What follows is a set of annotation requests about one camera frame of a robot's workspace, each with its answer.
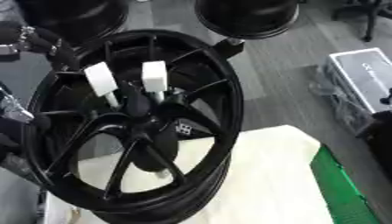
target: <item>green plastic tray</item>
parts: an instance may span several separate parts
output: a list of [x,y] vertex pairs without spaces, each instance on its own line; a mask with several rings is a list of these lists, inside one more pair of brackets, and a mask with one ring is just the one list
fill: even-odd
[[335,224],[380,223],[364,195],[326,146],[312,160],[311,169]]

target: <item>black wheel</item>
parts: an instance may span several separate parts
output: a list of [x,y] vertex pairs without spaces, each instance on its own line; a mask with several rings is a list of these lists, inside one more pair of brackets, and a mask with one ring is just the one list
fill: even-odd
[[[178,223],[198,212],[220,188],[241,130],[242,90],[232,67],[210,45],[174,31],[129,31],[97,39],[83,46],[78,57],[83,67],[108,63],[122,106],[112,109],[95,97],[81,73],[48,74],[29,110],[50,117],[52,127],[23,130],[28,161],[40,183],[110,223]],[[170,90],[161,103],[145,93],[141,82],[142,64],[148,60],[164,60],[168,68]],[[204,102],[214,119],[197,109],[196,101]],[[186,173],[173,162],[182,139],[175,126],[184,119],[214,139],[206,156]],[[74,165],[81,146],[101,133],[124,148],[105,189],[79,178]],[[130,164],[147,172],[166,169],[173,181],[123,192]]]

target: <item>white block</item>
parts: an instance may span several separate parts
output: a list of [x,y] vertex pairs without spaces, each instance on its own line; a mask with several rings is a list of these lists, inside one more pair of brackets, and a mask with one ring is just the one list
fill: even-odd
[[142,81],[147,92],[158,93],[167,90],[167,70],[164,61],[143,63]]
[[106,62],[90,66],[84,70],[88,82],[98,97],[118,89],[115,78]]

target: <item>white fabric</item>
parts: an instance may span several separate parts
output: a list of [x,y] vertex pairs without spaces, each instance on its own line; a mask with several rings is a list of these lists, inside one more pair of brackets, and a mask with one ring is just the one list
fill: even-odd
[[[213,139],[181,143],[176,164],[186,172],[202,158]],[[232,164],[222,188],[212,201],[185,224],[333,224],[309,166],[319,142],[290,126],[243,132],[234,147]],[[81,177],[103,188],[119,155],[94,158],[80,164]],[[145,175],[130,167],[122,182],[124,191],[163,185],[170,178]],[[70,214],[63,202],[48,197],[46,217]],[[57,224],[46,219],[47,224]],[[103,224],[82,211],[78,224]]]

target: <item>black rim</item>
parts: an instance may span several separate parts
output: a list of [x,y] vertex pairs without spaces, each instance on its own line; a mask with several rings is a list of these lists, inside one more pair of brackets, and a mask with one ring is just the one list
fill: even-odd
[[[173,123],[179,118],[189,119],[206,127],[213,135],[215,143],[204,159],[184,174],[170,159],[165,158],[158,146],[151,141],[151,136],[133,130],[135,124],[130,121],[135,119],[126,113],[111,111],[98,102],[92,103],[95,106],[99,105],[98,116],[94,120],[86,119],[91,108],[80,108],[67,105],[68,102],[55,101],[57,95],[53,95],[60,90],[63,91],[64,87],[72,89],[77,85],[86,85],[86,82],[79,73],[50,73],[32,97],[29,110],[34,113],[57,110],[45,114],[60,117],[61,123],[56,127],[63,135],[67,135],[64,134],[66,129],[76,134],[69,134],[65,137],[66,140],[51,137],[55,139],[53,142],[48,141],[49,139],[39,130],[24,127],[24,147],[31,169],[38,180],[59,198],[78,207],[100,212],[99,216],[103,219],[114,213],[117,216],[130,215],[127,217],[129,223],[171,223],[197,212],[221,185],[227,171],[231,148],[242,125],[242,91],[231,66],[211,46],[196,38],[174,31],[157,30],[129,31],[90,42],[81,48],[79,58],[83,66],[107,61],[117,82],[129,81],[136,87],[140,79],[135,78],[135,74],[140,74],[143,61],[165,60],[170,74],[169,85],[183,88],[185,91],[168,94],[166,101],[153,107],[147,116],[157,118],[164,124],[162,127],[167,127],[168,123]],[[177,86],[181,86],[187,79],[199,84]],[[195,109],[191,104],[196,99],[207,102],[212,109],[224,108],[221,114],[217,115],[219,121],[213,122]],[[127,145],[124,147],[127,150],[122,154],[121,163],[117,164],[116,172],[110,178],[106,190],[83,182],[69,168],[74,154],[82,143],[98,133],[116,136],[122,145]],[[150,146],[150,155],[170,171],[175,181],[146,192],[121,192],[119,185],[122,175],[131,162],[128,152],[131,151],[130,148],[140,144]],[[198,189],[208,193],[201,199]],[[146,213],[155,214],[152,215],[155,218],[146,216]]]
[[267,38],[275,37],[289,30],[291,26],[294,25],[294,23],[297,21],[298,13],[299,13],[299,7],[297,6],[293,16],[289,20],[287,20],[287,23],[282,24],[281,26],[273,30],[234,33],[232,31],[228,31],[224,28],[219,27],[217,24],[213,24],[210,21],[208,21],[208,19],[206,19],[200,11],[201,8],[200,2],[201,2],[200,0],[197,0],[195,4],[195,11],[199,21],[209,30],[233,39],[267,39]]

